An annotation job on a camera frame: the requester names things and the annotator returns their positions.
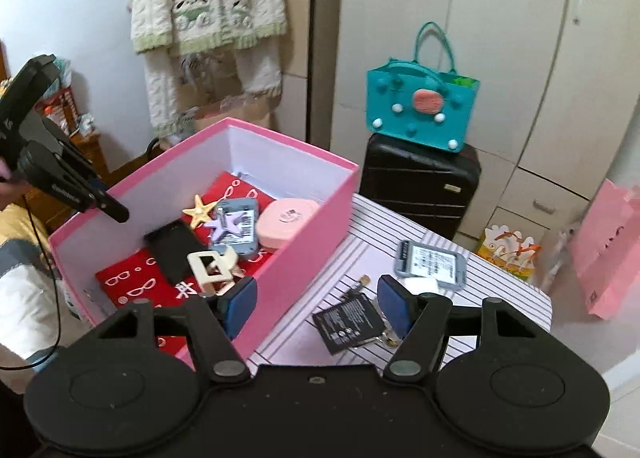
teal bag handle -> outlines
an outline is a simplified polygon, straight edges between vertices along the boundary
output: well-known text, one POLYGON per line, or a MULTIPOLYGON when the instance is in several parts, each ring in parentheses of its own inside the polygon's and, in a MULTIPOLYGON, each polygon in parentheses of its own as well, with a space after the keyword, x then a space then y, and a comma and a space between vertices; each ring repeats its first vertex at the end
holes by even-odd
POLYGON ((445 88, 445 83, 436 72, 436 70, 432 70, 431 68, 427 68, 426 66, 422 66, 417 61, 409 62, 409 61, 399 61, 396 59, 389 59, 389 62, 386 64, 387 68, 408 68, 410 70, 416 70, 417 72, 421 72, 427 77, 434 79, 439 85, 440 88, 445 88))
POLYGON ((420 37, 422 36, 422 32, 424 32, 429 26, 433 25, 434 28, 438 31, 440 35, 440 42, 444 46, 444 49, 447 51, 447 55, 449 55, 449 61, 451 62, 451 70, 449 73, 453 75, 458 75, 456 71, 456 60, 453 58, 453 52, 451 51, 451 46, 449 45, 449 41, 447 40, 447 34, 444 33, 444 30, 440 28, 440 26, 435 21, 429 21, 425 23, 418 35, 415 37, 415 48, 414 48, 414 63, 419 63, 418 54, 420 52, 420 37))

table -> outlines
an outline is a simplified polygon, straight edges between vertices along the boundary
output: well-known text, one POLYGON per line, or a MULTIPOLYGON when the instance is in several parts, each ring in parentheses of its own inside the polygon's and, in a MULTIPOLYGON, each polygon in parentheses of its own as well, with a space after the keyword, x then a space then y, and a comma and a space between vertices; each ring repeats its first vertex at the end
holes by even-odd
MULTIPOLYGON (((276 324, 247 365, 252 373, 260 364, 375 365, 382 370, 393 350, 382 342, 351 348, 332 356, 324 346, 311 315, 340 302, 343 292, 367 274, 364 293, 376 297, 378 278, 393 275, 396 247, 413 240, 463 254, 467 260, 467 284, 460 292, 447 292, 455 305, 480 306, 485 297, 500 297, 545 330, 551 328, 551 300, 539 289, 492 265, 479 256, 362 196, 353 196, 349 234, 340 244, 304 295, 276 324)), ((476 347, 475 336, 451 337, 443 364, 476 347)))

purple star-shaped object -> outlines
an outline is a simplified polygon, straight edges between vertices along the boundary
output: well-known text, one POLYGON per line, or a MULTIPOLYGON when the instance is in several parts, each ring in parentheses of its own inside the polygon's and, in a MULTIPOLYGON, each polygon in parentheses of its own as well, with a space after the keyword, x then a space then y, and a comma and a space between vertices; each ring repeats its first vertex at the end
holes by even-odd
POLYGON ((211 229, 211 234, 209 237, 215 244, 220 240, 220 238, 222 238, 222 236, 224 236, 228 232, 230 234, 233 234, 234 236, 240 236, 242 232, 238 223, 240 223, 240 221, 242 220, 242 216, 244 215, 243 211, 238 211, 235 213, 223 213, 222 215, 219 213, 216 215, 216 219, 214 219, 212 222, 207 222, 204 224, 206 228, 211 229))

person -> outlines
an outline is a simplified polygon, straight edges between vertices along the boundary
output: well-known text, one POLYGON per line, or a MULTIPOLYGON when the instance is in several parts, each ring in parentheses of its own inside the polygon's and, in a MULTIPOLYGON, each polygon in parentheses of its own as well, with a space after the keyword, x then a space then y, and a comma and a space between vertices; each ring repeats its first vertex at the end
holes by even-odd
POLYGON ((4 211, 10 203, 18 201, 33 188, 25 180, 11 181, 11 170, 2 158, 0 158, 0 177, 5 180, 0 181, 0 211, 4 211))

phone battery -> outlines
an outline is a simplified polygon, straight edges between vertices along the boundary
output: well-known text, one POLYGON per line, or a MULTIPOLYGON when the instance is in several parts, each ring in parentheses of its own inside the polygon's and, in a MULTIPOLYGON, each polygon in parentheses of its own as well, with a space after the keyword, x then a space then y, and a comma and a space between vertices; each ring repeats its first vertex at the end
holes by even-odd
POLYGON ((380 337, 385 323, 364 294, 313 314, 314 324, 331 355, 380 337))

